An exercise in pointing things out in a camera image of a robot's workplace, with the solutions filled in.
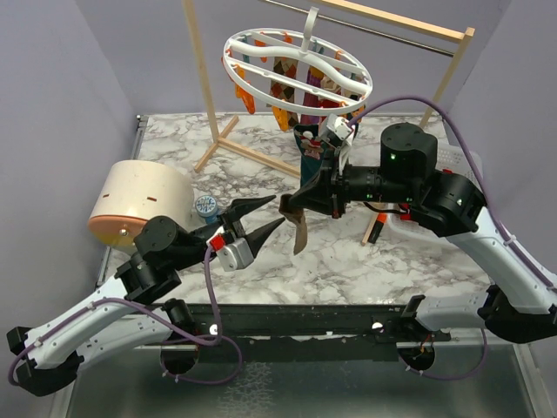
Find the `plain tan sock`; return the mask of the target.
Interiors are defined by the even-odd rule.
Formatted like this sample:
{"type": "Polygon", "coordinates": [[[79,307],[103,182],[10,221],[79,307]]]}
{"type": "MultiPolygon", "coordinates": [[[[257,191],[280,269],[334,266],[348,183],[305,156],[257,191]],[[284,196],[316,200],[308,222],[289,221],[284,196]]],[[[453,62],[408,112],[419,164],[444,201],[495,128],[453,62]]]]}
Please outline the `plain tan sock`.
{"type": "Polygon", "coordinates": [[[292,195],[289,193],[283,194],[280,197],[278,211],[295,227],[293,254],[297,255],[301,253],[307,245],[308,231],[305,212],[302,208],[297,208],[291,205],[291,197],[292,195]]]}

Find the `wooden hanger rack frame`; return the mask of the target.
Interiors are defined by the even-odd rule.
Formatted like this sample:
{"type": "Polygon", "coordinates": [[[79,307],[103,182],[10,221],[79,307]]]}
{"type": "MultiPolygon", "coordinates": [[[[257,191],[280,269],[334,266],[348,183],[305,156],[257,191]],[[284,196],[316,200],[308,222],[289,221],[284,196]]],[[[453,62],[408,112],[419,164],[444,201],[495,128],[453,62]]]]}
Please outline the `wooden hanger rack frame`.
{"type": "MultiPolygon", "coordinates": [[[[320,1],[314,2],[313,6],[306,12],[307,18],[304,29],[295,35],[301,41],[299,45],[279,40],[277,38],[280,33],[278,29],[245,30],[242,33],[243,36],[253,38],[256,40],[256,44],[243,43],[239,36],[230,37],[225,43],[222,55],[223,65],[228,77],[238,91],[238,97],[243,100],[249,113],[255,112],[254,104],[257,100],[260,100],[267,103],[275,112],[282,116],[280,120],[282,125],[288,124],[287,116],[290,113],[325,117],[332,121],[334,132],[338,133],[342,139],[346,139],[353,135],[353,131],[348,128],[345,115],[347,113],[352,113],[356,116],[362,115],[365,110],[366,100],[372,93],[372,78],[365,66],[353,55],[340,49],[336,44],[315,37],[312,34],[316,21],[319,18],[319,6],[321,4],[320,1]],[[334,89],[325,89],[321,86],[303,83],[285,74],[267,71],[260,66],[237,60],[232,56],[232,51],[238,51],[249,57],[284,57],[308,64],[312,68],[323,72],[326,77],[341,88],[357,94],[358,99],[352,100],[348,96],[338,94],[334,89]],[[262,78],[268,78],[275,84],[283,84],[295,90],[312,94],[319,99],[331,101],[336,105],[333,108],[312,107],[285,101],[251,86],[247,80],[242,78],[241,74],[243,71],[249,71],[262,78]]],[[[451,30],[352,1],[326,1],[324,5],[335,10],[342,10],[372,19],[373,21],[456,44],[456,50],[449,55],[451,63],[433,96],[435,101],[441,99],[475,34],[475,30],[472,27],[464,31],[451,30]]],[[[262,152],[257,152],[228,139],[229,133],[238,123],[237,117],[232,118],[232,121],[224,130],[219,130],[194,3],[192,1],[184,1],[182,8],[185,21],[188,25],[191,47],[198,67],[199,83],[205,101],[206,115],[212,138],[211,146],[207,148],[202,158],[195,164],[195,172],[201,172],[218,148],[225,148],[261,165],[269,166],[292,177],[298,177],[300,172],[293,165],[288,165],[279,159],[271,158],[262,152]]]]}

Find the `white round clip hanger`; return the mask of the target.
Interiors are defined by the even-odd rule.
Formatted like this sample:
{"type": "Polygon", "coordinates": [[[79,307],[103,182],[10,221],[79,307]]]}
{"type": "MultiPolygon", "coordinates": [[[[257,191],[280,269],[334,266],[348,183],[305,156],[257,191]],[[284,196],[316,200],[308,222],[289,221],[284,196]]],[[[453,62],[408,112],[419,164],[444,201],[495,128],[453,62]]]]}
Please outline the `white round clip hanger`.
{"type": "Polygon", "coordinates": [[[242,30],[225,41],[221,62],[229,79],[251,94],[255,106],[273,106],[296,112],[298,115],[322,117],[331,111],[351,112],[363,107],[373,91],[369,70],[346,49],[320,37],[315,30],[319,9],[307,11],[301,30],[260,27],[242,30]],[[298,61],[295,79],[273,71],[275,57],[298,61]],[[234,70],[239,65],[245,71],[242,79],[234,70]],[[327,76],[342,87],[342,96],[320,88],[327,76]],[[281,101],[270,93],[271,81],[295,88],[293,103],[281,101]],[[344,101],[346,108],[320,108],[319,99],[344,101]]]}

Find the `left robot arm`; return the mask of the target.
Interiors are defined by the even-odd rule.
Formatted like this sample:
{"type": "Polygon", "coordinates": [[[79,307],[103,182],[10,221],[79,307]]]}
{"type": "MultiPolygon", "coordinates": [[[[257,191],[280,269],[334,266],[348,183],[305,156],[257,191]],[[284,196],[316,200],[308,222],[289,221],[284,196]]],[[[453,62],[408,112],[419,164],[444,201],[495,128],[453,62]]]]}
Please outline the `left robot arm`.
{"type": "Polygon", "coordinates": [[[123,349],[183,342],[219,346],[227,338],[210,263],[218,260],[226,271],[237,271],[256,259],[284,219],[251,233],[241,219],[273,199],[234,199],[215,222],[190,232],[165,215],[149,219],[133,240],[132,256],[102,286],[56,319],[39,327],[14,327],[6,334],[15,356],[8,369],[9,384],[46,396],[71,384],[79,371],[123,349]],[[205,270],[214,334],[198,334],[182,300],[149,308],[180,284],[180,271],[197,264],[205,270]]]}

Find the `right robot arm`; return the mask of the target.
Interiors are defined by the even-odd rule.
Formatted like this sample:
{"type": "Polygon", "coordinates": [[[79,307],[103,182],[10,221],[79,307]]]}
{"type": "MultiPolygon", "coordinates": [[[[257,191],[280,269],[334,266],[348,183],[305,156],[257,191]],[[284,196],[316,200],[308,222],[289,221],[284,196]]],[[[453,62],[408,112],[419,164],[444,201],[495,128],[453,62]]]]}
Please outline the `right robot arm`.
{"type": "Polygon", "coordinates": [[[466,253],[493,282],[485,291],[445,298],[414,296],[399,329],[420,340],[445,328],[480,328],[513,343],[556,335],[556,292],[534,274],[529,258],[504,226],[495,224],[484,193],[467,177],[437,169],[438,140],[410,123],[380,136],[377,166],[325,153],[319,171],[287,205],[340,218],[350,202],[402,205],[406,216],[466,253]]]}

